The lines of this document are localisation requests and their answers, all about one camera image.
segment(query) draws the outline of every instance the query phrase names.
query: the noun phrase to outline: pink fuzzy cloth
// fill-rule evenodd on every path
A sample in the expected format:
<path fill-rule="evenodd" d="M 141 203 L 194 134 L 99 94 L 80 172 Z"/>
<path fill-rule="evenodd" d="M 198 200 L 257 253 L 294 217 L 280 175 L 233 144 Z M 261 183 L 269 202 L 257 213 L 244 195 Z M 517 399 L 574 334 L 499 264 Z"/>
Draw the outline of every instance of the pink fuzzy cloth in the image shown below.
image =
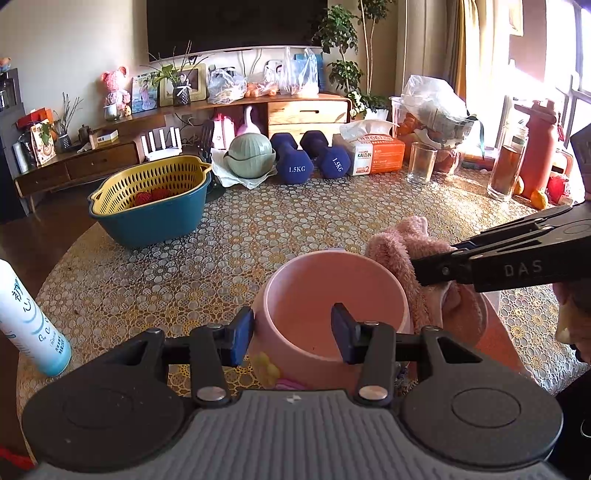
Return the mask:
<path fill-rule="evenodd" d="M 416 333 L 425 325 L 437 325 L 475 345 L 485 328 L 478 294 L 455 281 L 422 287 L 411 263 L 414 258 L 452 250 L 449 244 L 429 236 L 425 217 L 413 216 L 374 235 L 365 255 L 390 270 L 402 285 Z"/>

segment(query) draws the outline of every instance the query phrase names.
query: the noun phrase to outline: wooden floor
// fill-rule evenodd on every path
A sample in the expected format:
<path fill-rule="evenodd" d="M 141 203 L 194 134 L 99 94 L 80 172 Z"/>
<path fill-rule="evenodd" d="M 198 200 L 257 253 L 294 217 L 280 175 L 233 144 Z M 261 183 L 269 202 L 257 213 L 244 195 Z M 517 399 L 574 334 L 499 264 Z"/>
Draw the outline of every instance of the wooden floor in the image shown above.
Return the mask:
<path fill-rule="evenodd" d="M 51 269 L 74 241 L 95 222 L 86 197 L 97 183 L 47 195 L 36 215 L 0 225 L 0 258 L 8 261 L 36 297 Z M 0 334 L 0 446 L 26 455 L 16 415 L 18 351 Z M 10 475 L 0 463 L 0 476 Z"/>

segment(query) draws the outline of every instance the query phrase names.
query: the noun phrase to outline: glass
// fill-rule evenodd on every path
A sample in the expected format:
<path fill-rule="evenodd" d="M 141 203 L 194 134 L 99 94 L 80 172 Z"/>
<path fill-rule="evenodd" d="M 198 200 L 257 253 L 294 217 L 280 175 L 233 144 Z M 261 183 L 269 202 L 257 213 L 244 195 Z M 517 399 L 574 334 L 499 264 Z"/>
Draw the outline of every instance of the glass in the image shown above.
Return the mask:
<path fill-rule="evenodd" d="M 410 149 L 410 162 L 408 163 L 409 183 L 415 185 L 425 185 L 431 180 L 433 166 L 435 165 L 435 156 L 437 149 L 429 147 L 421 142 L 414 142 Z"/>
<path fill-rule="evenodd" d="M 528 130 L 526 127 L 508 127 L 505 131 L 499 156 L 488 182 L 488 194 L 502 202 L 513 195 L 517 177 L 523 163 Z"/>

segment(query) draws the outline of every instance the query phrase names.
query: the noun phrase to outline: spray can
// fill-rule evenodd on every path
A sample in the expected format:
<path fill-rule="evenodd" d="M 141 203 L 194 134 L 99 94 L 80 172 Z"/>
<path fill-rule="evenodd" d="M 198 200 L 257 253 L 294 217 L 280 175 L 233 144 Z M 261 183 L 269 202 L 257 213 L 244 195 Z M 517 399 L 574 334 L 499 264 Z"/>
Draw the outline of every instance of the spray can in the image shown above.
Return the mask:
<path fill-rule="evenodd" d="M 61 374 L 70 362 L 72 350 L 68 340 L 48 320 L 4 260 L 0 260 L 0 330 L 49 377 Z"/>

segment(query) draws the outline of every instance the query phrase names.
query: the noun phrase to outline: tv stand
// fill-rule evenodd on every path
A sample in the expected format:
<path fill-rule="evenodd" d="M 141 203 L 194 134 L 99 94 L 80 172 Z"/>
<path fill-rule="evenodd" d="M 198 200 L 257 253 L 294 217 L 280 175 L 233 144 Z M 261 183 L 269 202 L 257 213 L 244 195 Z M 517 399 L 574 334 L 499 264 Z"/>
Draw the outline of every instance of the tv stand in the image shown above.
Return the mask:
<path fill-rule="evenodd" d="M 243 98 L 228 105 L 208 103 L 206 100 L 191 102 L 186 106 L 165 106 L 134 113 L 109 126 L 117 128 L 119 137 L 135 137 L 154 128 L 166 126 L 166 115 L 183 115 L 203 110 L 226 113 L 235 121 L 243 118 L 244 106 L 252 105 L 258 115 L 261 132 L 271 137 L 277 132 L 289 132 L 299 142 L 308 130 L 324 132 L 329 142 L 339 132 L 339 125 L 350 121 L 350 100 L 334 93 L 319 93 L 318 97 L 300 98 L 291 95 Z"/>
<path fill-rule="evenodd" d="M 278 132 L 291 133 L 297 142 L 308 130 L 320 130 L 332 142 L 342 124 L 350 121 L 350 101 L 333 93 L 320 93 L 314 98 L 290 95 L 243 98 L 229 105 L 191 102 L 186 106 L 165 106 L 134 113 L 105 127 L 116 128 L 117 142 L 97 150 L 81 154 L 59 154 L 47 164 L 15 178 L 14 183 L 22 198 L 29 200 L 34 212 L 32 195 L 48 190 L 58 190 L 101 179 L 123 168 L 143 161 L 140 135 L 155 128 L 166 127 L 166 115 L 183 115 L 213 110 L 225 113 L 234 120 L 243 118 L 245 105 L 252 105 L 257 112 L 258 126 L 269 137 Z"/>

